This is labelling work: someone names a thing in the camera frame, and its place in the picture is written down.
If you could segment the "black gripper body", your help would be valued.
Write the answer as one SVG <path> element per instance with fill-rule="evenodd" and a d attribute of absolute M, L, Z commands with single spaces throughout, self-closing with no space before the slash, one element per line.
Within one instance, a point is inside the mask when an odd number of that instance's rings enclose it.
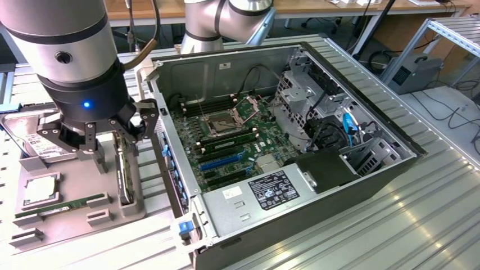
<path fill-rule="evenodd" d="M 60 112 L 72 121 L 97 122 L 113 116 L 129 119 L 134 114 L 120 61 L 100 77 L 85 82 L 60 83 L 42 76 L 38 79 Z"/>

